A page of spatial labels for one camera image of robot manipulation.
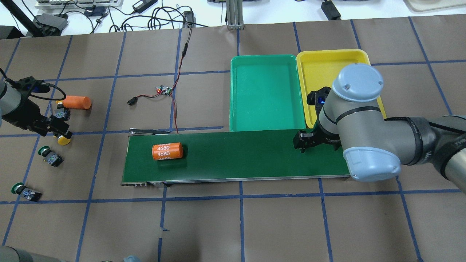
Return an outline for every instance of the robotic arm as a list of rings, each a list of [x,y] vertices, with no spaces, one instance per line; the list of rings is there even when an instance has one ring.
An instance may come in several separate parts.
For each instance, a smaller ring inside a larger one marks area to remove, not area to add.
[[[0,82],[0,114],[3,120],[41,136],[53,132],[57,137],[71,138],[73,133],[68,130],[69,125],[63,119],[56,116],[43,116],[39,106],[29,99],[29,97],[36,97],[44,100],[64,100],[66,95],[61,89],[43,80],[36,80],[32,76],[13,81],[6,77],[3,70],[1,73],[5,78],[3,82]],[[31,94],[33,92],[48,93],[51,87],[59,90],[64,97],[54,99]]]
[[[431,162],[466,193],[466,116],[384,119],[376,101],[383,85],[372,66],[343,68],[331,89],[308,96],[319,117],[311,133],[296,134],[295,148],[341,146],[350,175],[363,182],[395,177],[401,165]]]

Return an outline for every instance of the bottle with green cap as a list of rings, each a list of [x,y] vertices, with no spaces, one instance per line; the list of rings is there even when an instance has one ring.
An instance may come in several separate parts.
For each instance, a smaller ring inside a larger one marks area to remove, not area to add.
[[[11,193],[13,194],[18,194],[25,199],[33,202],[37,202],[41,196],[42,193],[39,193],[35,190],[32,190],[25,186],[22,182],[16,183],[12,188],[11,188]]]
[[[57,167],[63,162],[63,158],[53,152],[49,146],[41,147],[37,153],[43,156],[44,162],[47,162],[51,166]]]

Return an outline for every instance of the teal plastic bin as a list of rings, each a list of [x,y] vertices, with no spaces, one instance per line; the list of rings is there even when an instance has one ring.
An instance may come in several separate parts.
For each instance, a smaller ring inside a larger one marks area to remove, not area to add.
[[[231,62],[230,131],[306,128],[294,55],[240,55]]]

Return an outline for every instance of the yellow cap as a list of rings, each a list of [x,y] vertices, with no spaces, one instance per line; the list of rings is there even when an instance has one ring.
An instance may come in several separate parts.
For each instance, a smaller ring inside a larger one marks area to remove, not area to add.
[[[71,139],[68,139],[64,136],[59,136],[58,137],[58,144],[59,145],[68,145],[71,142]]]

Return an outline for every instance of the blue cap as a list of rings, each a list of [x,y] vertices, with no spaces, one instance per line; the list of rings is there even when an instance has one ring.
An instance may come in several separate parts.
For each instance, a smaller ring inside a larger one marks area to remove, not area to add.
[[[356,146],[343,151],[351,177],[361,182],[390,179],[401,172],[400,159],[386,150]]]
[[[384,79],[379,71],[361,63],[345,66],[332,84],[339,97],[359,103],[377,99],[383,87]]]

